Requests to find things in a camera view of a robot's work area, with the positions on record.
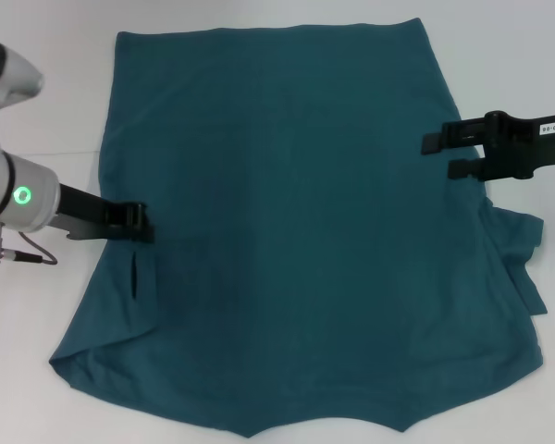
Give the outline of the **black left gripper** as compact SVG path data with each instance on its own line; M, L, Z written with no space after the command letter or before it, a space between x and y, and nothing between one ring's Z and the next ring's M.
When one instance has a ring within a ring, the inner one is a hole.
M60 185L55 228L66 231L70 240L153 243L154 229L144 228L146 225L143 203L111 203L88 192Z

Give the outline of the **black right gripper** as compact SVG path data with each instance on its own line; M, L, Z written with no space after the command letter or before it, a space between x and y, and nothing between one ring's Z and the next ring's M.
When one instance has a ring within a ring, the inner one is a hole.
M493 111L446 122L423 137L423 155L482 143L484 159L450 161L448 179L530 179L537 169L555 166L555 116L520 119Z

